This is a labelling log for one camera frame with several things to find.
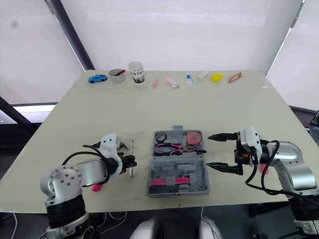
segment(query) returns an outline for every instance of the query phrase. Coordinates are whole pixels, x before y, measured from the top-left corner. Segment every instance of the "table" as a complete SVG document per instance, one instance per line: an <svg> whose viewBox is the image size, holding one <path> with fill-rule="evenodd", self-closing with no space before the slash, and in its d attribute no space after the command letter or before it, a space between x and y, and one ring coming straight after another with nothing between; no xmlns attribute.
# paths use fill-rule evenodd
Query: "table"
<svg viewBox="0 0 319 239"><path fill-rule="evenodd" d="M284 100L261 71L243 71L243 77L227 84L236 72L221 71L224 79L211 82L208 77L187 87L186 72L146 71L146 82L135 85L129 73L126 81L110 80L89 84L87 79L108 71L87 71L61 99L0 182L0 211L45 213L44 195L39 187L45 172L62 164L83 144L93 144L102 136L117 132L124 143L132 146L137 169L134 178L128 174L115 177L95 193L83 188L88 212L150 210L178 207L251 204L287 200L284 195L270 196L252 189L244 181L252 168L244 166L244 176L208 169L210 193L205 196L148 198L146 185L152 160L152 141L157 130L171 130L173 125L199 129L204 135L207 162L234 165L235 142L216 142L207 137L220 132L236 132L253 125L263 139L287 140L303 152L304 161L319 178L319 148L303 128ZM173 89L164 82L172 77L181 85ZM157 88L152 87L155 79ZM258 172L253 183L260 184ZM266 186L280 189L273 168L265 178Z"/></svg>

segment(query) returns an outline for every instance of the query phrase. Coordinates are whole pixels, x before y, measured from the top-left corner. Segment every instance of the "pink pliers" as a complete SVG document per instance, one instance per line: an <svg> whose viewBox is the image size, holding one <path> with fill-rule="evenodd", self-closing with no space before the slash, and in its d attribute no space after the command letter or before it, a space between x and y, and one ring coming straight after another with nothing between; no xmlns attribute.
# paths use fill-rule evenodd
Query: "pink pliers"
<svg viewBox="0 0 319 239"><path fill-rule="evenodd" d="M176 148L176 150L173 150L171 152L161 152L161 151L155 151L155 156L172 156L172 155L182 155L183 152L198 152L198 153L206 153L206 150L196 150L193 146L183 146L180 143L158 143L155 145L156 148L161 147L170 147L170 148Z"/></svg>

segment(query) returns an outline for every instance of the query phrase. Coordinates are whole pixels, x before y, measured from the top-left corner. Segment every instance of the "toolbox compartment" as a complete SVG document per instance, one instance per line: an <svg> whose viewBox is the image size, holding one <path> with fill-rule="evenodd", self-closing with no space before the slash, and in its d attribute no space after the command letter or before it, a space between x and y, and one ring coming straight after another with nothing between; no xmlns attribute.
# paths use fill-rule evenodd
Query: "toolbox compartment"
<svg viewBox="0 0 319 239"><path fill-rule="evenodd" d="M183 152L182 155L158 156L155 152L170 152L170 147L156 147L157 133L164 133L164 143L187 144L187 132L197 132L201 141L192 145L196 150L204 150L202 132L199 130L183 130L182 126L174 126L174 130L157 131L154 135L153 157L149 167L147 196L171 197L180 195L205 195L209 193L209 180L206 161L202 152Z"/></svg>

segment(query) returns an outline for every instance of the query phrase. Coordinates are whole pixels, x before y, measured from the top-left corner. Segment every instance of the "black wire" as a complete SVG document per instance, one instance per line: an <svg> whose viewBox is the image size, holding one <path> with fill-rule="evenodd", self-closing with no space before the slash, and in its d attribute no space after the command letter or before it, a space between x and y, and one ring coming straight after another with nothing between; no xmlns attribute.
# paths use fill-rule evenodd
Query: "black wire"
<svg viewBox="0 0 319 239"><path fill-rule="evenodd" d="M72 153L70 156L68 156L64 162L62 163L62 165L65 165L72 157L74 157L75 155L79 155L79 154L91 154L91 155L95 155L95 156L100 156L97 153L94 152L85 152L85 151L81 151L81 152L76 152L76 153Z"/></svg>
<svg viewBox="0 0 319 239"><path fill-rule="evenodd" d="M279 237L279 238L277 238L277 239L289 238L289 237L294 236L294 235L297 235L297 234L299 234L299 232L288 233L288 234L283 235L283 236L281 236L281 237Z"/></svg>
<svg viewBox="0 0 319 239"><path fill-rule="evenodd" d="M266 163L266 166L261 174L261 186L262 188L264 189L264 191L266 193L268 193L269 195L278 195L279 193L273 193L271 191L269 191L266 187L265 187L265 175L266 175L266 172L267 172L267 169L268 167L270 166L270 164L272 163L273 159L275 158L277 152L278 152L278 149L279 149L279 141L278 140L274 140L274 141L271 141L270 143L276 143L276 147L275 147L275 150L273 152L273 154L271 155L271 157L269 158L268 162Z"/></svg>
<svg viewBox="0 0 319 239"><path fill-rule="evenodd" d="M274 150L272 156L270 157L271 160L274 159L274 157L275 157L275 155L276 155L276 153L277 153L277 151L278 151L279 145L280 145L279 141L277 141L277 140L272 141L272 142L276 142L277 145L276 145L276 148L275 148L275 150ZM298 194L298 193L287 192L287 191L284 191L284 190L273 190L273 189L268 189L268 188L266 188L266 187L258 187L258 186L255 186L255 185L250 184L249 182L255 177L256 172L257 172L257 163L258 163L258 162L256 162L256 160L254 160L253 163L254 163L253 172L251 173L251 175L249 176L249 178L245 181L245 184L246 184L247 186L249 186L249 187L251 187L251 188L254 188L254 189L262 190L262 191L264 191L264 192L266 192L266 193L268 193L268 194L270 194L270 195L284 194L284 195L289 195L289 196L301 198L301 199L303 199L303 200L305 200L305 201L308 201L309 203L314 204L314 205L316 205L316 206L319 207L319 203L318 203L318 202L316 202L315 200L312 200L312 199L310 199L310 198L308 198L308 197L306 197L306 196L300 195L300 194ZM266 173L267 168L268 168L268 167L265 166L265 168L264 168L264 170L263 170L263 173Z"/></svg>
<svg viewBox="0 0 319 239"><path fill-rule="evenodd" d="M62 165L65 165L72 157L79 155L79 154L90 154L90 155L95 155L101 158L102 162L103 162L103 168L106 171L106 178L97 184L105 184L109 179L110 179L110 166L109 163L106 159L106 157L95 147L91 146L91 145L83 145L83 147L85 148L90 148L92 150L94 150L95 152L87 152L87 151L81 151L81 152L76 152L76 153L72 153L70 156L68 156L64 162L62 163Z"/></svg>
<svg viewBox="0 0 319 239"><path fill-rule="evenodd" d="M82 145L82 147L90 148L90 149L94 150L101 157L101 160L102 160L103 165L104 165L104 169L106 171L106 178L102 182L97 183L97 184L105 184L110 179L110 166L109 166L109 163L108 163L106 157L104 157L104 155L94 146L84 144L84 145Z"/></svg>

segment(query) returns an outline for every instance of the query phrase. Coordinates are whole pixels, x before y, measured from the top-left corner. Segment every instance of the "toy car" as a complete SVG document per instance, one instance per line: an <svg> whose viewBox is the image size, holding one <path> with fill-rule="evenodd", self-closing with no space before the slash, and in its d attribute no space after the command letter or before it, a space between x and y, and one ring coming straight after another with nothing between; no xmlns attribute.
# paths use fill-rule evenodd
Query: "toy car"
<svg viewBox="0 0 319 239"><path fill-rule="evenodd" d="M95 76L90 76L88 78L89 83L95 83L95 82L101 82L101 81L106 81L108 77L106 75L95 75Z"/></svg>

